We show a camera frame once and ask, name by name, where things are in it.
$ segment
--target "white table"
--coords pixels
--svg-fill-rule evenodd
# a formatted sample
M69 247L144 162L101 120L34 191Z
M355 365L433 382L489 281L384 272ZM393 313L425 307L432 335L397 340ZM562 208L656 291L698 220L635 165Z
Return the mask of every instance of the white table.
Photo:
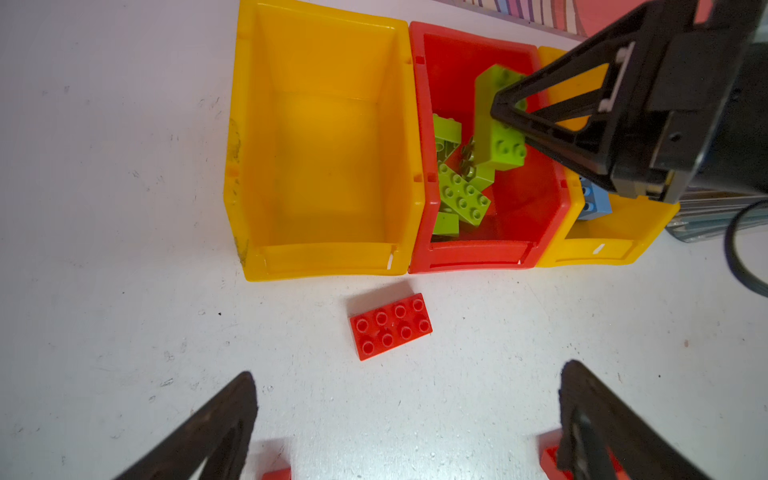
M431 0L320 3L574 45ZM237 9L0 6L1 477L110 478L250 370L244 478L541 479L571 358L714 478L764 476L768 302L720 242L664 233L623 267L245 282L221 193ZM763 275L767 244L743 241ZM348 310L410 290L435 332L360 362Z

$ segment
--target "green lego brick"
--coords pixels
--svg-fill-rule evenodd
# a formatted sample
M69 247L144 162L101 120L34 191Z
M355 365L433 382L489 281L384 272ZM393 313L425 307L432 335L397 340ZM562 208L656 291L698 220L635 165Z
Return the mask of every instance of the green lego brick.
M496 92L519 81L524 75L494 65L475 79L475 166L489 164L494 170L507 171L525 162L525 136L514 128L491 118ZM525 100L517 108L526 108Z
M432 122L435 125L437 161L443 162L462 143L462 124L452 118L443 118L437 114L432 114Z
M462 177L467 183L482 192L493 185L496 170L487 163L480 165L467 164L462 170Z
M454 213L438 212L435 221L434 235L446 237L458 237L458 215Z
M458 214L460 221L477 227L491 206L491 200L448 165L440 164L437 171L443 207L450 207Z

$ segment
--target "red bin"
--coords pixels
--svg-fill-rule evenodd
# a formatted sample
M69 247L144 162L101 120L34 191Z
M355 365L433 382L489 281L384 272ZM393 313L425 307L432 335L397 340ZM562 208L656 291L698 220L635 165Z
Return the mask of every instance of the red bin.
M477 76L496 64L531 74L540 68L536 47L419 22L411 24L410 34L426 204L409 272L536 266L571 200L563 167L532 147L524 166L496 172L494 184L484 192L492 205L480 227L462 224L458 239L432 242L440 208L432 114L460 122L466 144L475 129ZM547 104L546 94L537 94L528 99L528 111Z

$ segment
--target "yellow bin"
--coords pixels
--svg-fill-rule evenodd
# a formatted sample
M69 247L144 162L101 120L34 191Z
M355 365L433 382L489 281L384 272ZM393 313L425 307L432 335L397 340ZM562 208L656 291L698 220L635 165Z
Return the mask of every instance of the yellow bin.
M543 67L560 58L565 51L540 47L538 53ZM550 102L567 100L599 88L606 70L605 66L597 67L549 88ZM562 124L576 131L587 124L587 118L575 118ZM610 194L613 213L595 220L577 221L584 208L581 182L573 171L566 169L565 174L571 209L537 266L628 265L643 254L680 209L680 205L662 204L647 197L630 199Z
M247 280L404 274L424 207L408 24L242 0L224 203Z

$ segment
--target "blue lego brick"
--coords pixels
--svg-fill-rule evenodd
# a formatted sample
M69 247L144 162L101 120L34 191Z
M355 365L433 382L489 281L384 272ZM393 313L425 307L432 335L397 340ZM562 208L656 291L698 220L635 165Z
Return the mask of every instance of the blue lego brick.
M594 220L608 215L611 209L611 201L608 192L593 184L584 177L581 180L581 192L584 193L584 209L578 216L579 220Z

